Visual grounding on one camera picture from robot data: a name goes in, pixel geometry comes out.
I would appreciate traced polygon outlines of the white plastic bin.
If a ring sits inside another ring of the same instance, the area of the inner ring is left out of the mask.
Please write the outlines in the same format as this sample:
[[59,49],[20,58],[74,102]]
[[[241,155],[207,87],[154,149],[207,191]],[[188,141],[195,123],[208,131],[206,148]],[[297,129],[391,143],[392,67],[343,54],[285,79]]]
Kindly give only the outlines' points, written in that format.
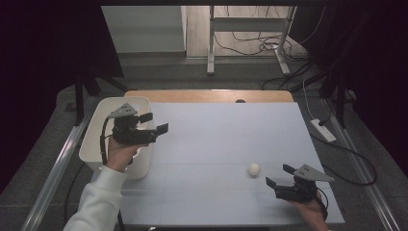
[[[138,111],[138,115],[150,113],[150,101],[145,97],[110,97],[103,99],[92,116],[89,128],[85,134],[79,151],[80,159],[85,162],[97,175],[102,170],[102,156],[100,153],[100,135],[106,117],[122,106],[129,103]],[[128,179],[141,179],[150,169],[151,156],[154,144],[141,148],[140,154],[133,158],[133,163],[128,165],[125,173]]]

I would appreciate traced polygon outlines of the white metal stand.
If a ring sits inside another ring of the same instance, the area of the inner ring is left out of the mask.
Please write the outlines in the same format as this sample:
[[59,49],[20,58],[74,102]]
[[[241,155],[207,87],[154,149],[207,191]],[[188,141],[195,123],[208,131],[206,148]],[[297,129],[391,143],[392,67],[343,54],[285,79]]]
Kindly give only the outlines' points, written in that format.
[[285,18],[270,17],[215,17],[215,7],[209,7],[209,48],[207,74],[215,74],[215,32],[270,32],[280,33],[280,40],[273,46],[275,57],[284,75],[290,75],[284,58],[284,44],[293,21],[295,6],[289,6]]

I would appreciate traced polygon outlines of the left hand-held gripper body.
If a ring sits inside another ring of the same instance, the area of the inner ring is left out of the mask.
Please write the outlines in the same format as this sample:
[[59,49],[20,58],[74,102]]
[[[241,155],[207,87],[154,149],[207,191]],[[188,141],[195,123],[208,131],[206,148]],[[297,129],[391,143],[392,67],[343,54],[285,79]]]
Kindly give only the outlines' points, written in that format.
[[114,120],[113,137],[125,145],[147,144],[155,142],[157,129],[138,129],[139,115],[129,103],[125,103],[108,115]]

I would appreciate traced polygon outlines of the white cabinet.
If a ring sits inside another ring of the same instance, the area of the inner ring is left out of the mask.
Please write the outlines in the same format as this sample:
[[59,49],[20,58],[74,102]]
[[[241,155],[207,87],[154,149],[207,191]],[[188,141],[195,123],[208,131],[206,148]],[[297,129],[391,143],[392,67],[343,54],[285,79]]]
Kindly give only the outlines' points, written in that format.
[[104,6],[117,53],[184,52],[186,8],[182,6]]

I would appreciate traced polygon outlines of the person's right hand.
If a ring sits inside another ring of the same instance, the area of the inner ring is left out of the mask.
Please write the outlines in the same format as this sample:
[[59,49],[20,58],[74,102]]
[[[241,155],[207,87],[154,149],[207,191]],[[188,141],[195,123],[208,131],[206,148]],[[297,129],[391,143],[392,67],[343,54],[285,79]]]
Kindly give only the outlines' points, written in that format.
[[312,200],[308,203],[291,201],[291,204],[300,213],[312,231],[329,231],[330,228],[325,222],[323,212],[319,204]]

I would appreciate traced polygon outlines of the black tripod stand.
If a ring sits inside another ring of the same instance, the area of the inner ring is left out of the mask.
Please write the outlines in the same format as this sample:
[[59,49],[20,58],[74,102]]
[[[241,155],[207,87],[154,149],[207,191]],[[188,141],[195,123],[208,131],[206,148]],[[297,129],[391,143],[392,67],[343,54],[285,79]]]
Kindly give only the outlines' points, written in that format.
[[321,98],[329,98],[331,96],[335,96],[335,98],[333,99],[335,118],[344,129],[344,105],[347,102],[346,75],[344,69],[339,64],[331,64],[324,70],[321,70],[313,76],[302,80],[294,87],[290,87],[290,92],[303,90],[306,86],[309,86],[322,78],[325,78],[325,80],[323,81],[319,89],[319,96]]
[[76,122],[75,125],[78,126],[85,118],[85,103],[84,103],[84,91],[86,89],[90,96],[98,96],[101,89],[96,81],[97,78],[104,80],[110,85],[122,90],[124,92],[128,91],[129,88],[124,84],[118,82],[113,77],[103,73],[96,68],[84,69],[75,75],[75,106],[76,106]]

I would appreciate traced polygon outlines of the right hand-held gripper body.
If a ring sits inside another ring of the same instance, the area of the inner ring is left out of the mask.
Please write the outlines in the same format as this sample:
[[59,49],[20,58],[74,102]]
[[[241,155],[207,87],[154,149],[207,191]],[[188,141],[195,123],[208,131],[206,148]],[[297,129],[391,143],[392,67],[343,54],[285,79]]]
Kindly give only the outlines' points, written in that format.
[[317,196],[317,181],[334,181],[333,177],[308,165],[296,168],[292,176],[294,180],[292,186],[276,186],[274,191],[277,198],[300,203],[310,202]]

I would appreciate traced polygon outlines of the pale blue table mat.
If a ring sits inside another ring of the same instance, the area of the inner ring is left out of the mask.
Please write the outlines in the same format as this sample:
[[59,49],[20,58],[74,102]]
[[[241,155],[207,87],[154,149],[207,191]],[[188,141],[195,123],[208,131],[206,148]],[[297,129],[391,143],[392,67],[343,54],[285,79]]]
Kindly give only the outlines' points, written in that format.
[[[320,160],[294,103],[154,103],[169,130],[153,146],[148,174],[127,181],[125,223],[163,227],[279,226],[301,223],[266,178],[293,184],[282,168]],[[250,164],[261,166],[251,176]]]

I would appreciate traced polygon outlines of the white power strip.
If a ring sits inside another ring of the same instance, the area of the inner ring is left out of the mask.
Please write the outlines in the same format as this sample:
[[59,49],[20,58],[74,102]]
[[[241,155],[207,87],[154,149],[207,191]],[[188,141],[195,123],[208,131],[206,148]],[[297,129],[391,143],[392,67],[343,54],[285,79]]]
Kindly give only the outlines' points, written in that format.
[[321,121],[319,119],[315,118],[311,120],[311,124],[325,141],[332,142],[336,140],[336,137],[326,128],[326,126],[321,125]]

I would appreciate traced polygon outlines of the person's left hand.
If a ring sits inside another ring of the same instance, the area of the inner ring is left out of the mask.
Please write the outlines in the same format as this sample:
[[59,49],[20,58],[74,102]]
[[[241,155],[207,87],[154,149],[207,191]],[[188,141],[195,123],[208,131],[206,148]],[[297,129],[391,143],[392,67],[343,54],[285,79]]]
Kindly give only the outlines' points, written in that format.
[[106,167],[124,173],[130,161],[137,154],[140,145],[125,145],[109,137]]

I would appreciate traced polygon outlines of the wooden table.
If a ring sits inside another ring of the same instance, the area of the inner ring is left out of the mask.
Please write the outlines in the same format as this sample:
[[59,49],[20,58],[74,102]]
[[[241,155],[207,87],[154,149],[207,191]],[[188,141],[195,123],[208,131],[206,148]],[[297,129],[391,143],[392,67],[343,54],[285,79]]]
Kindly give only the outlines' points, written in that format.
[[293,102],[292,94],[286,90],[129,90],[124,96],[166,103]]

